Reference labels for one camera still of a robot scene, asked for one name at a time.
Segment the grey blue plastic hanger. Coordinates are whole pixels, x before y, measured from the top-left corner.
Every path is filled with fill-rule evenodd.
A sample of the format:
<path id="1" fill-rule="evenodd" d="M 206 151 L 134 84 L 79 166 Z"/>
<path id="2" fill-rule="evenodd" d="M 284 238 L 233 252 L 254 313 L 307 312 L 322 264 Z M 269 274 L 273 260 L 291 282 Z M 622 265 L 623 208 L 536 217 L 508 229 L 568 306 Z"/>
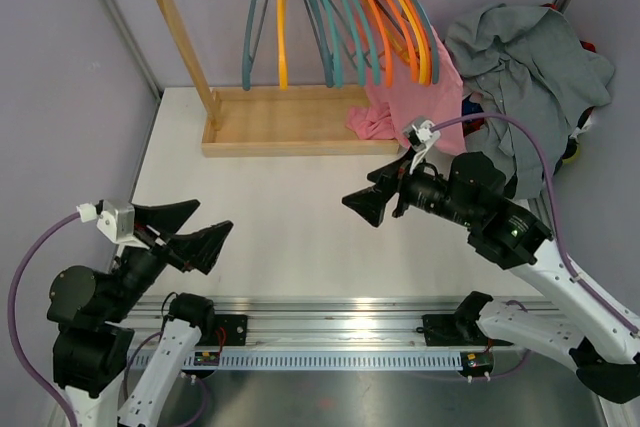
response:
<path id="1" fill-rule="evenodd" d="M 243 38 L 241 63 L 242 88 L 249 91 L 261 34 L 270 0 L 250 0 Z"/>

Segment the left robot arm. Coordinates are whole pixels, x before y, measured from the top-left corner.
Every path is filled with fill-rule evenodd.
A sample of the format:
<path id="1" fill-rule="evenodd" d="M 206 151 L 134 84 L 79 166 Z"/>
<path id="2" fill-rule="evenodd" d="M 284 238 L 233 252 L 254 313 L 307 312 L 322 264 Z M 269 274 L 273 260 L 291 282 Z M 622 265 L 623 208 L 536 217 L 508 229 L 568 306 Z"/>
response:
<path id="1" fill-rule="evenodd" d="M 181 228 L 199 208 L 198 200 L 140 206 L 101 200 L 83 204 L 81 221 L 122 251 L 108 273 L 71 266 L 53 281 L 47 311 L 59 334 L 53 347 L 55 384 L 64 390 L 78 426 L 155 426 L 184 362 L 196 347 L 227 335 L 215 319 L 211 300 L 182 293 L 170 303 L 159 344 L 137 385 L 119 399 L 134 337 L 122 321 L 163 270 L 208 274 L 231 233 L 229 220 L 190 234 Z"/>

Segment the grey shirt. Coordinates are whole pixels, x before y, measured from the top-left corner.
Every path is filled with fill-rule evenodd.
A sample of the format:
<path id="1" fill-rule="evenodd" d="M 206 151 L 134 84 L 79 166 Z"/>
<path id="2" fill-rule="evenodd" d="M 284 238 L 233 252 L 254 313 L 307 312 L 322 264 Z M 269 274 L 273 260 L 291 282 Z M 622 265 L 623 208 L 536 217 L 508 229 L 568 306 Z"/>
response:
<path id="1" fill-rule="evenodd" d="M 509 182 L 508 196 L 537 197 L 543 188 L 539 154 L 555 166 L 580 116 L 610 103 L 613 64 L 584 49 L 559 12 L 498 4 L 457 17 L 444 39 L 474 102 L 524 125 L 488 118 L 467 135 L 468 150 L 484 153 Z"/>

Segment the yellow orange plastic hanger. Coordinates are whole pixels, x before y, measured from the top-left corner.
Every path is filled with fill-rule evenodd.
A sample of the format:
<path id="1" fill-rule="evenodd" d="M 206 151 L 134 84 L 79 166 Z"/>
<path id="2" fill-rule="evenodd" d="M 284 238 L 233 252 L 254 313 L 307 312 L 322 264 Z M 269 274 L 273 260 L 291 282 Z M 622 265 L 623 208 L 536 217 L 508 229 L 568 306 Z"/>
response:
<path id="1" fill-rule="evenodd" d="M 286 42 L 286 11 L 287 0 L 276 0 L 276 30 L 278 42 L 278 80 L 279 88 L 287 90 L 288 79 L 288 59 Z"/>

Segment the teal plastic hanger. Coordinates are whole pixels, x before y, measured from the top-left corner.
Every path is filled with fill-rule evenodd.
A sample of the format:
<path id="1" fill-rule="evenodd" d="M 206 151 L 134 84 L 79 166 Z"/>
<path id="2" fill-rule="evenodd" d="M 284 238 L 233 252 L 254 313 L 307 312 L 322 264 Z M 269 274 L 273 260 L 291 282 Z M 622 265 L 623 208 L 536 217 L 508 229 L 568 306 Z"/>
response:
<path id="1" fill-rule="evenodd" d="M 327 87 L 334 86 L 333 64 L 331 51 L 324 29 L 319 0 L 303 0 L 303 4 L 310 22 L 313 36 L 320 56 L 324 82 Z"/>

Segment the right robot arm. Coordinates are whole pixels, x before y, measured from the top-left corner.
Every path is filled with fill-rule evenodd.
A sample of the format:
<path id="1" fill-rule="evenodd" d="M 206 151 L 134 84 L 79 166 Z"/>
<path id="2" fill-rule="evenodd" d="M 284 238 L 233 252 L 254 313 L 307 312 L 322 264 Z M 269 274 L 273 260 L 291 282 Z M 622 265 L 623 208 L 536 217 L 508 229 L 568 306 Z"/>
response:
<path id="1" fill-rule="evenodd" d="M 531 211 L 504 196 L 506 178 L 485 155 L 454 157 L 447 176 L 414 158 L 406 153 L 369 173 L 369 187 L 344 196 L 343 205 L 373 227 L 381 225 L 391 199 L 397 201 L 395 218 L 416 208 L 464 227 L 480 257 L 532 286 L 569 322 L 562 326 L 473 292 L 455 312 L 456 336 L 541 354 L 610 402 L 638 398 L 638 315 L 562 253 L 551 229 Z"/>

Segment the red black plaid shirt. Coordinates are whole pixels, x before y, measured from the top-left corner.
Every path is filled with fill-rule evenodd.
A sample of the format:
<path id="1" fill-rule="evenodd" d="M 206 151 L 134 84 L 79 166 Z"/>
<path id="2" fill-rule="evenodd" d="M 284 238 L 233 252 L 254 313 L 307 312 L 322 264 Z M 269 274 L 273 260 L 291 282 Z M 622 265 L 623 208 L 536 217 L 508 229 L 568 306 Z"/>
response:
<path id="1" fill-rule="evenodd" d="M 554 3 L 543 4 L 543 7 L 552 9 L 554 11 L 559 11 L 559 9 L 557 8 L 557 6 Z M 587 50 L 589 52 L 592 52 L 592 53 L 596 53 L 597 52 L 596 47 L 595 47 L 595 45 L 593 43 L 590 43 L 590 42 L 587 42 L 587 41 L 584 41 L 584 40 L 581 40 L 580 43 L 581 43 L 581 46 L 582 46 L 583 49 L 585 49 L 585 50 Z"/>

